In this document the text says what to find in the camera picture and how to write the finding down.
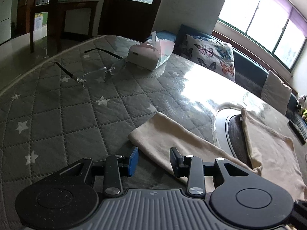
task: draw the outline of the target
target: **eyeglasses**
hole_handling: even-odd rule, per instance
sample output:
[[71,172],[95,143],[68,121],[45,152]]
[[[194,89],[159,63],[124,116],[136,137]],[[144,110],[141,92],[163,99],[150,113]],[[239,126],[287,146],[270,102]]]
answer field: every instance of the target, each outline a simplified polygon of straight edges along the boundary
[[82,83],[84,88],[95,85],[95,84],[97,84],[97,82],[98,83],[104,82],[107,73],[110,73],[111,75],[115,75],[115,74],[119,73],[120,70],[122,70],[124,68],[125,63],[126,63],[126,59],[118,56],[115,53],[111,53],[108,50],[104,50],[104,49],[101,49],[101,48],[93,48],[93,49],[85,51],[84,53],[89,53],[89,52],[94,51],[94,50],[100,50],[102,52],[108,53],[111,56],[119,59],[119,61],[114,62],[109,69],[106,68],[106,67],[102,67],[102,68],[99,68],[98,70],[84,74],[82,78],[76,77],[75,75],[73,75],[70,71],[65,69],[57,61],[55,61],[54,63],[57,64],[57,66],[63,72],[65,72],[70,78],[72,78],[73,80],[75,80],[78,83]]

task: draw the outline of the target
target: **window frame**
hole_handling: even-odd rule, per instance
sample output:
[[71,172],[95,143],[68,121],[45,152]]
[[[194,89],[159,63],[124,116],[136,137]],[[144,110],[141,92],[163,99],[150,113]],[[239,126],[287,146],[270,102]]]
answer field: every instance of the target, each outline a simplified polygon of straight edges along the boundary
[[304,46],[306,45],[307,38],[305,37],[305,40],[304,40],[304,42],[303,42],[303,44],[302,44],[302,46],[301,46],[301,48],[300,48],[300,50],[299,50],[299,52],[298,52],[298,54],[297,54],[297,56],[296,56],[296,58],[295,58],[295,60],[294,60],[294,62],[293,62],[293,64],[292,64],[291,68],[289,68],[282,60],[280,60],[280,59],[274,54],[275,51],[276,51],[276,49],[277,49],[277,47],[278,47],[278,45],[279,45],[279,43],[280,43],[280,41],[281,41],[281,39],[282,39],[282,37],[283,37],[283,35],[284,35],[284,32],[285,32],[286,27],[287,27],[288,22],[289,22],[289,18],[287,19],[287,21],[286,21],[286,23],[285,23],[285,26],[283,27],[282,32],[281,32],[281,34],[280,34],[280,37],[278,38],[278,41],[277,41],[277,43],[275,44],[275,47],[274,47],[274,49],[273,49],[272,52],[270,52],[269,50],[267,50],[262,44],[260,44],[259,42],[257,42],[256,40],[254,40],[253,38],[251,38],[251,37],[247,34],[248,29],[250,28],[251,23],[252,23],[252,21],[253,21],[255,15],[256,15],[256,12],[257,12],[257,10],[259,9],[259,4],[260,4],[260,2],[261,2],[261,0],[259,0],[259,2],[258,2],[258,5],[257,5],[257,7],[256,7],[256,9],[255,9],[255,12],[254,12],[254,14],[253,14],[253,17],[251,18],[251,21],[250,21],[249,25],[248,25],[248,27],[247,27],[246,32],[243,32],[242,30],[238,29],[237,27],[235,27],[235,26],[229,24],[228,22],[226,22],[226,21],[224,21],[224,20],[222,20],[222,19],[220,19],[220,18],[218,18],[218,21],[222,22],[223,24],[226,24],[227,26],[231,27],[232,29],[234,29],[234,30],[238,31],[239,33],[243,34],[245,37],[247,37],[248,39],[250,39],[252,42],[256,43],[256,44],[257,44],[258,46],[260,46],[263,50],[265,50],[265,51],[266,51],[267,53],[269,53],[272,57],[274,57],[279,63],[281,63],[289,72],[291,72],[291,71],[294,69],[294,67],[296,66],[296,64],[297,64],[297,60],[299,59],[299,57],[300,57],[300,55],[301,55],[301,53],[302,53],[302,49],[303,49]]

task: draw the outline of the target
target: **floor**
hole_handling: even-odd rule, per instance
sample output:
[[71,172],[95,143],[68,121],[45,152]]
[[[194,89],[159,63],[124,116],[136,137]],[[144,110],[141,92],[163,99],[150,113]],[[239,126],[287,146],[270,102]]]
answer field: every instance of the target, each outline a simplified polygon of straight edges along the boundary
[[[47,26],[34,31],[34,53],[30,53],[30,36],[25,34],[0,45],[0,91],[20,75],[57,54],[53,38],[47,38]],[[62,39],[62,50],[77,41]]]

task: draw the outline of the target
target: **quilted tablecloth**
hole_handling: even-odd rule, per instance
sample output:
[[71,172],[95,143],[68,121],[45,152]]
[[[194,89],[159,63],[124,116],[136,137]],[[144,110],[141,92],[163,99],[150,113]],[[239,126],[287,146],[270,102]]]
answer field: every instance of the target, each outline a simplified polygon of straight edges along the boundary
[[[21,227],[14,201],[23,188],[83,157],[99,161],[129,155],[128,134],[157,111],[218,144],[215,114],[229,104],[240,104],[268,120],[270,127],[294,137],[284,127],[287,119],[255,95],[174,54],[153,72],[127,63],[117,75],[107,74],[86,89],[54,64],[58,61],[82,77],[117,60],[99,50],[86,50],[102,48],[126,57],[134,44],[112,35],[94,38],[38,66],[0,96],[1,230]],[[142,153],[135,176],[122,180],[125,189],[184,186]],[[101,186],[96,179],[94,188],[99,191]]]

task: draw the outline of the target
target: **refrigerator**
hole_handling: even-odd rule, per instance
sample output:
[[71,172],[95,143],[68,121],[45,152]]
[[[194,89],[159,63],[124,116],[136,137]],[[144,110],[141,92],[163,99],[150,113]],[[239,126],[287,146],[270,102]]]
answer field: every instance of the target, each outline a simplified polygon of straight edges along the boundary
[[0,0],[0,44],[11,39],[12,1]]

